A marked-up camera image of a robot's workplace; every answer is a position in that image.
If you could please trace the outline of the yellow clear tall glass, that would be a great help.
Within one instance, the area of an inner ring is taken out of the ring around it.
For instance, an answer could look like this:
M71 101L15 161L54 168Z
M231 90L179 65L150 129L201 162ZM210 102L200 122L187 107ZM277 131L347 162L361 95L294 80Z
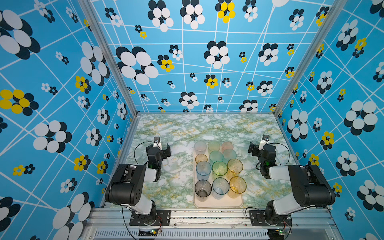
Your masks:
M243 163L238 159L231 159L227 163L228 172L227 178L230 180L231 178L238 176L244 169Z

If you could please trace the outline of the teal textured cup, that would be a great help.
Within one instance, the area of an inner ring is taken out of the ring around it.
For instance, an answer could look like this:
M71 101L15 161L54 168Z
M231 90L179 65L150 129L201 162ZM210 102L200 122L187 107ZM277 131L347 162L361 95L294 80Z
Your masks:
M226 149L223 151L223 161L228 162L237 158L237 153L232 149Z
M215 162L223 160L223 154L220 151L212 151L210 153L210 163L214 164Z

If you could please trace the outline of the yellow clear glass column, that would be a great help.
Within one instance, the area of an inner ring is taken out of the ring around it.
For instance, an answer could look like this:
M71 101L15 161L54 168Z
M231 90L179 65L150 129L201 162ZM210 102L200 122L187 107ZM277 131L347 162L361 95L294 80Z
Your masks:
M240 197L247 190L246 181L239 176L232 177L230 179L229 185L230 190L228 192L228 195L230 198L233 199Z

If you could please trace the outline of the pink textured cup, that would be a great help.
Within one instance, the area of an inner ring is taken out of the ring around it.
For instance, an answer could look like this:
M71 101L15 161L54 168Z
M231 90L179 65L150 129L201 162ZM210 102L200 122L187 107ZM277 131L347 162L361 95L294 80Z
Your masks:
M221 151L222 153L225 151L225 150L233 150L234 149L234 145L231 143L231 142L224 142L221 146Z

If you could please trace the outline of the amber short glass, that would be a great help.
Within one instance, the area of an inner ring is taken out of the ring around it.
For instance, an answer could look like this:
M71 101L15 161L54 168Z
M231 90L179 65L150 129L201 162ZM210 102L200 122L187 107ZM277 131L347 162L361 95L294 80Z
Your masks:
M198 154L195 157L196 164L200 162L207 162L207 161L208 161L208 157L205 154Z

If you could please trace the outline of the clear frosted textured cup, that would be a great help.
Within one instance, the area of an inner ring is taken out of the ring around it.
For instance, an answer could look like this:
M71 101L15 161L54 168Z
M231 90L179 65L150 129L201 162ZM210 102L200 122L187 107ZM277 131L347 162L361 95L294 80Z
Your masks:
M207 144L204 141L198 141L195 143L195 153L198 154L205 154L207 150Z

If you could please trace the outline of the green clear glass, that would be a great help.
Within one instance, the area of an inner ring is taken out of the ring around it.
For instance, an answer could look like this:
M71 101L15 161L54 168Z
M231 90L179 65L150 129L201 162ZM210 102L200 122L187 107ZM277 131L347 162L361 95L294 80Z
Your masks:
M228 172L228 166L223 161L216 161L212 165L213 178L224 178Z

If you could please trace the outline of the blue clear glass front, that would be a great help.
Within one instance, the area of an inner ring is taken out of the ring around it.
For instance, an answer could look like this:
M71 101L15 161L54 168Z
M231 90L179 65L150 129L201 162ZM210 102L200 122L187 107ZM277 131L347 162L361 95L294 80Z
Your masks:
M209 180L210 174L212 171L212 166L207 161L201 161L196 166L197 179L199 180Z

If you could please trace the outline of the light green textured cup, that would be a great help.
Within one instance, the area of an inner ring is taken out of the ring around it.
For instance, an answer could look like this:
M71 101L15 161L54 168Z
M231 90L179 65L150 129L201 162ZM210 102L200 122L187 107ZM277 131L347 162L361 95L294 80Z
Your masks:
M219 151L221 149L221 144L217 141L211 141L208 143L209 153L214 151Z

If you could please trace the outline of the blue clear tall glass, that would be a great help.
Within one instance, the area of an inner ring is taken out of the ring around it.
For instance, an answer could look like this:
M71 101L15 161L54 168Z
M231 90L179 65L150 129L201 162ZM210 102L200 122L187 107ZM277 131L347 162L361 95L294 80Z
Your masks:
M220 200L229 192L230 185L225 178L216 178L212 183L212 189L213 197Z

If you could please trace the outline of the grey smoky glass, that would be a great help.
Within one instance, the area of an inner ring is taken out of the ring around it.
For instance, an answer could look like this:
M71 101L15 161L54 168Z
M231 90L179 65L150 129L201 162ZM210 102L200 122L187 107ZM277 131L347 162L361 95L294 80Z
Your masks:
M212 192L212 185L207 180L198 180L194 187L195 194L201 198L206 199Z

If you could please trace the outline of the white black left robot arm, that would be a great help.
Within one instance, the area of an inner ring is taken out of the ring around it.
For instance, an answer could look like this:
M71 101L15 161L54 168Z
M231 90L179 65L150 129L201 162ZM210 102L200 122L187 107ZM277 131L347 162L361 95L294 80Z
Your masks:
M162 162L171 156L171 147L161 148L158 143L146 147L146 165L120 164L105 191L108 203L131 210L132 217L145 225L155 223L156 203L143 195L144 183L158 182L162 174Z

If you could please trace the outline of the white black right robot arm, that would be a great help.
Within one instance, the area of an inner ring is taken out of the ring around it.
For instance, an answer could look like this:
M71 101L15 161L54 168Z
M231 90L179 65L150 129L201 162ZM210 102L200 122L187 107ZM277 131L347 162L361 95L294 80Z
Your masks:
M268 202L265 221L277 225L292 213L309 207L324 208L335 202L334 190L330 187L320 168L316 165L276 165L276 147L271 144L250 143L248 152L259 160L258 167L263 177L269 180L288 181L292 192L283 198Z

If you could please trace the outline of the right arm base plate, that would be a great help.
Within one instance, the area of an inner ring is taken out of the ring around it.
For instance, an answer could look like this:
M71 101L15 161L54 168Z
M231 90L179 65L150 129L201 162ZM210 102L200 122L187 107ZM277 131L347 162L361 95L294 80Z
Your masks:
M253 227L290 227L292 218L288 215L277 215L266 211L249 210L248 217Z

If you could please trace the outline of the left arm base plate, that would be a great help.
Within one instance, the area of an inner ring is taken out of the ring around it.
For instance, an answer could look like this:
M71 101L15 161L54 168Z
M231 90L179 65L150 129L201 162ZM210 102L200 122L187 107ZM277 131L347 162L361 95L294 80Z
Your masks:
M169 226L170 220L171 210L156 210L156 212L151 212L149 215L138 215L131 212L129 225L140 227Z

